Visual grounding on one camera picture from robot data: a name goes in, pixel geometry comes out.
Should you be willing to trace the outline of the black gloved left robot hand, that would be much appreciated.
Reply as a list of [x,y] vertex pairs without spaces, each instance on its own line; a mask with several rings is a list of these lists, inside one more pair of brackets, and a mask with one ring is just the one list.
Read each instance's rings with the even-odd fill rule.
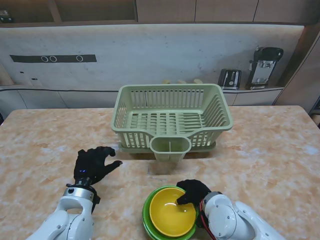
[[108,146],[98,146],[97,148],[81,149],[78,151],[73,178],[76,185],[91,186],[101,181],[106,175],[114,171],[123,164],[120,160],[105,165],[108,156],[114,157],[116,152]]

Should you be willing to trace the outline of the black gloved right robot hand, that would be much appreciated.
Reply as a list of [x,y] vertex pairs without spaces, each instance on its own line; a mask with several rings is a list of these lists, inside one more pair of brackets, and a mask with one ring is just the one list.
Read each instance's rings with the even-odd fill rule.
[[176,200],[178,205],[191,203],[195,207],[198,207],[201,201],[212,192],[204,183],[196,179],[179,181],[176,186],[185,191],[184,195]]

